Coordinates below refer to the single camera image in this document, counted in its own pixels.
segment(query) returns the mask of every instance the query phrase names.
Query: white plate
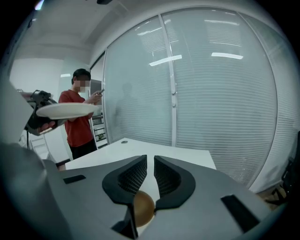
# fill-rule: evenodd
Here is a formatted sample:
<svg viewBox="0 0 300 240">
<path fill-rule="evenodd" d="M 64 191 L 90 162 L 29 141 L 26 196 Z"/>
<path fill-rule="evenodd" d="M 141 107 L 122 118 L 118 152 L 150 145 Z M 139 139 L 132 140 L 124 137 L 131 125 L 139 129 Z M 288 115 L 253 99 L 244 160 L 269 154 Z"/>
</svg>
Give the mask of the white plate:
<svg viewBox="0 0 300 240">
<path fill-rule="evenodd" d="M 37 116 L 48 117 L 52 120 L 69 119 L 86 116 L 98 109 L 97 105 L 86 103 L 57 103 L 41 107 Z"/>
</svg>

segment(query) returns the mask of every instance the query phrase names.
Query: smartphone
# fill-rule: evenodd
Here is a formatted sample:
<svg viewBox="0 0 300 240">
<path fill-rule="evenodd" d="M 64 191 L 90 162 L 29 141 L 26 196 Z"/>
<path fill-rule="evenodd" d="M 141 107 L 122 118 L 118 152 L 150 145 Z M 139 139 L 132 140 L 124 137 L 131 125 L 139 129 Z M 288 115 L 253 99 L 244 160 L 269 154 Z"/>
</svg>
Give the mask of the smartphone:
<svg viewBox="0 0 300 240">
<path fill-rule="evenodd" d="M 100 93 L 97 93 L 97 95 L 101 94 L 104 92 L 104 89 L 101 89 Z"/>
</svg>

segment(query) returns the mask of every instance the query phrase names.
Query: black slot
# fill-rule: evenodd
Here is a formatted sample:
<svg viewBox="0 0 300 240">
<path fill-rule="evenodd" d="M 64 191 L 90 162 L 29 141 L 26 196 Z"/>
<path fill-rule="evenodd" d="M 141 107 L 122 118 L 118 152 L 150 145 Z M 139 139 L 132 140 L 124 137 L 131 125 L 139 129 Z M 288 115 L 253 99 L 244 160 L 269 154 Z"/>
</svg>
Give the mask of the black slot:
<svg viewBox="0 0 300 240">
<path fill-rule="evenodd" d="M 222 197 L 221 200 L 244 233 L 259 224 L 257 218 L 235 195 Z"/>
<path fill-rule="evenodd" d="M 85 178 L 86 177 L 83 175 L 77 175 L 77 176 L 73 176 L 73 177 L 69 177 L 69 178 L 64 178 L 64 182 L 65 182 L 65 184 L 69 184 L 72 182 L 77 182 L 77 181 L 83 180 Z"/>
</svg>

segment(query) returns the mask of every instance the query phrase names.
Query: black pants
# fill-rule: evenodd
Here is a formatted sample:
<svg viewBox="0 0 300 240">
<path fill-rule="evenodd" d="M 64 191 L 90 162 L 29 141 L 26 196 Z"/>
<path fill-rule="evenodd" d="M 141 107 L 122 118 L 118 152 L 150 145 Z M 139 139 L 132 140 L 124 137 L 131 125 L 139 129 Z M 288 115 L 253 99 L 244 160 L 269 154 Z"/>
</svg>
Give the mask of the black pants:
<svg viewBox="0 0 300 240">
<path fill-rule="evenodd" d="M 93 151 L 96 151 L 97 150 L 97 146 L 96 146 L 96 143 L 95 143 L 95 140 L 91 140 L 89 142 L 87 142 L 86 144 L 84 145 L 81 145 L 79 147 L 71 147 L 70 146 L 70 149 L 71 149 L 71 152 L 72 152 L 72 156 L 73 156 L 73 159 L 76 159 L 76 158 L 80 158 L 86 154 L 89 154 Z"/>
</svg>

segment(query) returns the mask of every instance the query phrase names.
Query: red t-shirt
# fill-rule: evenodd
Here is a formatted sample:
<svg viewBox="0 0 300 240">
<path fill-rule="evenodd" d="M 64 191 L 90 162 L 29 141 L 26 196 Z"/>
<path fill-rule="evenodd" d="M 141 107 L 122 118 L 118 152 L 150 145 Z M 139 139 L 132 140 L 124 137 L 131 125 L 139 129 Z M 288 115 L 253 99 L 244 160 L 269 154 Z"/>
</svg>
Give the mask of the red t-shirt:
<svg viewBox="0 0 300 240">
<path fill-rule="evenodd" d="M 72 90 L 63 91 L 58 100 L 59 103 L 83 103 L 84 101 L 84 98 Z M 65 129 L 67 132 L 67 142 L 71 147 L 82 146 L 94 138 L 90 130 L 88 116 L 76 118 L 73 122 L 66 121 Z"/>
</svg>

